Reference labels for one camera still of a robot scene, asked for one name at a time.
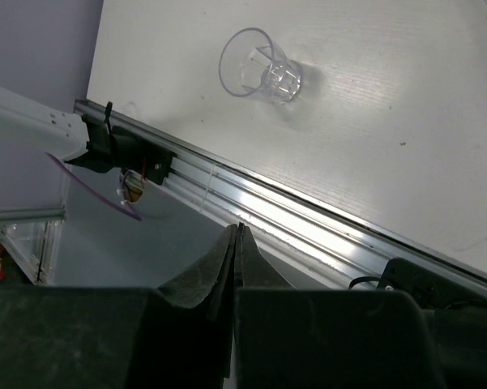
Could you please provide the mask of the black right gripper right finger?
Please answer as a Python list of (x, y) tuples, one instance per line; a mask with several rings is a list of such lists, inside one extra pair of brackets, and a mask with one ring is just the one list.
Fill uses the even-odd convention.
[(293, 289), (238, 229), (240, 388), (444, 388), (429, 330), (402, 292)]

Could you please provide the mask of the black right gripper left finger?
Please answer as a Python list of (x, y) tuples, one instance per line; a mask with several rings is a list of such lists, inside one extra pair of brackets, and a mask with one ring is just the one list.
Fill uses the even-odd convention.
[(0, 288), (0, 388), (221, 388), (237, 227), (158, 288)]

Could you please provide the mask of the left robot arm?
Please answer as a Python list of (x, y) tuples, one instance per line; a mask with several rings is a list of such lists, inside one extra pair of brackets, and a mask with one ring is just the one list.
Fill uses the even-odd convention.
[(64, 113), (0, 87), (0, 139), (46, 152), (62, 162), (107, 173), (114, 166), (106, 125)]

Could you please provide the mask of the clear plastic glass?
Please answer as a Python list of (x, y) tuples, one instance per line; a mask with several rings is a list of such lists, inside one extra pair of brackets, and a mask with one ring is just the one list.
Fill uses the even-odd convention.
[(244, 28), (225, 44), (219, 60), (222, 88), (231, 96), (290, 102), (301, 90), (302, 68), (261, 28)]

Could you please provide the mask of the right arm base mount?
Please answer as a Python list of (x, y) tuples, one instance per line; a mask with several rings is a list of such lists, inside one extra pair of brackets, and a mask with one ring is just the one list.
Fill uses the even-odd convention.
[(357, 277), (348, 288), (361, 284), (372, 284), (382, 291), (405, 292), (427, 314), (457, 320), (487, 319), (487, 298), (406, 259), (390, 259), (380, 276)]

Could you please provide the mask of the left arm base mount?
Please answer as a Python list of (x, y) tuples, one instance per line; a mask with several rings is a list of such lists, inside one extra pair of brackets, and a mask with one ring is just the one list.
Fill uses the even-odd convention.
[(120, 170), (119, 189), (122, 205), (140, 200), (147, 184), (161, 186), (168, 177), (175, 153), (121, 126), (111, 135), (112, 167)]

